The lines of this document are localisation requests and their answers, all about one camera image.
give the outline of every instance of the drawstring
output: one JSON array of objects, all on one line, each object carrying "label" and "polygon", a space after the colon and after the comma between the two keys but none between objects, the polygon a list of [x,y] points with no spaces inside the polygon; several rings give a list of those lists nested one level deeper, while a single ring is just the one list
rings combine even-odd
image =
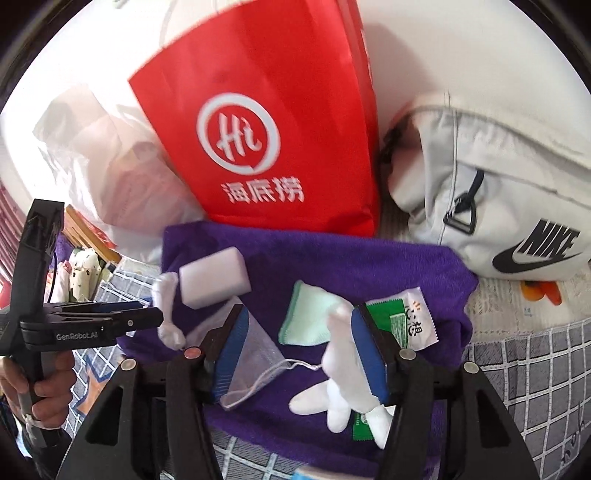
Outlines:
[{"label": "drawstring", "polygon": [[259,377],[256,379],[256,381],[252,384],[252,386],[248,390],[238,390],[238,391],[231,392],[232,395],[237,395],[237,394],[241,394],[241,393],[246,392],[246,394],[243,397],[241,397],[240,399],[236,400],[235,402],[230,403],[230,404],[225,404],[223,402],[223,398],[226,397],[226,396],[228,396],[228,395],[230,395],[230,393],[227,393],[226,395],[224,395],[222,397],[222,399],[220,400],[220,403],[221,403],[222,407],[229,410],[230,408],[233,408],[233,407],[237,406],[238,404],[242,403],[247,398],[252,397],[258,391],[259,387],[262,387],[262,386],[266,385],[266,382],[268,382],[272,378],[272,376],[275,373],[275,371],[281,369],[281,366],[283,364],[285,364],[285,363],[292,364],[292,365],[289,365],[288,367],[284,367],[282,369],[284,371],[286,371],[286,370],[292,370],[292,369],[294,369],[297,366],[306,367],[309,370],[313,370],[313,371],[317,371],[320,368],[322,368],[322,365],[310,365],[309,363],[304,362],[302,360],[294,360],[294,359],[291,359],[291,358],[286,358],[286,359],[282,360],[281,362],[279,362],[279,363],[277,363],[275,365],[271,365],[263,373],[261,373],[259,375]]}]

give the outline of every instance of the nike logo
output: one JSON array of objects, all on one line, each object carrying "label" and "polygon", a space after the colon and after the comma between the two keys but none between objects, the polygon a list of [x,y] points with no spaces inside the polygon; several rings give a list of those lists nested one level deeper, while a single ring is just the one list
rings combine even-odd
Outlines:
[{"label": "nike logo", "polygon": [[548,265],[554,265],[555,263],[560,263],[569,258],[576,257],[580,254],[571,255],[570,257],[563,257],[563,258],[552,258],[550,260],[543,260],[541,262],[528,262],[528,263],[517,263],[513,260],[513,254],[517,247],[519,247],[521,243],[518,243],[516,246],[512,248],[508,248],[504,252],[498,254],[495,258],[492,259],[492,266],[495,267],[501,273],[522,273],[527,272],[529,270],[535,270],[536,268],[547,267]]},{"label": "nike logo", "polygon": [[[514,274],[563,262],[580,255],[564,256],[579,235],[578,230],[541,219],[527,239],[495,256],[492,266],[501,273]],[[517,249],[520,254],[547,260],[518,263],[513,258]]]}]

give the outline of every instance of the red paper bag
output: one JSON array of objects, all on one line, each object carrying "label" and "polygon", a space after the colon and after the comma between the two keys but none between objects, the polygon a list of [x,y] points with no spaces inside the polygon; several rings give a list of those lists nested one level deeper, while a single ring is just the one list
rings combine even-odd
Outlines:
[{"label": "red paper bag", "polygon": [[240,5],[129,82],[212,220],[374,234],[375,95],[353,0]]}]

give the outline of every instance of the human hand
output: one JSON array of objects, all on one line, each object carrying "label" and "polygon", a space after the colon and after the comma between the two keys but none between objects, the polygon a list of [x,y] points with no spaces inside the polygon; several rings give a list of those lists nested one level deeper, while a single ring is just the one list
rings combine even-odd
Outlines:
[{"label": "human hand", "polygon": [[[35,393],[43,400],[33,405],[33,415],[47,429],[59,428],[68,416],[72,401],[70,389],[76,383],[74,354],[70,351],[56,355],[56,370],[50,378],[35,383]],[[21,369],[8,357],[0,358],[0,387],[6,394],[12,412],[22,420],[18,394],[25,394],[29,384]]]}]

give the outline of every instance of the black gripper frame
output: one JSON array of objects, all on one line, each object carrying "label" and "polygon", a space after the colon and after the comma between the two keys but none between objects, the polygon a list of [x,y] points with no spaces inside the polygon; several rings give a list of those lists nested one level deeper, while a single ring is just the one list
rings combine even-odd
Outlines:
[{"label": "black gripper frame", "polygon": [[157,480],[170,456],[176,480],[222,480],[203,405],[215,364],[244,305],[211,330],[192,358],[121,363],[80,426],[57,480]]},{"label": "black gripper frame", "polygon": [[[53,373],[55,352],[114,345],[117,336],[159,326],[163,319],[158,309],[142,309],[139,303],[44,305],[47,271],[63,225],[63,203],[33,201],[18,247],[10,307],[0,314],[0,355],[10,356],[31,386],[19,398],[23,416],[33,416],[33,405],[41,400],[33,385]],[[28,434],[35,462],[55,476],[70,444],[68,434],[35,426]]]},{"label": "black gripper frame", "polygon": [[359,310],[386,365],[386,406],[397,406],[376,480],[424,478],[435,400],[447,403],[439,480],[540,478],[513,418],[476,364],[452,371],[420,353],[404,359],[394,335],[376,327],[365,305]]}]

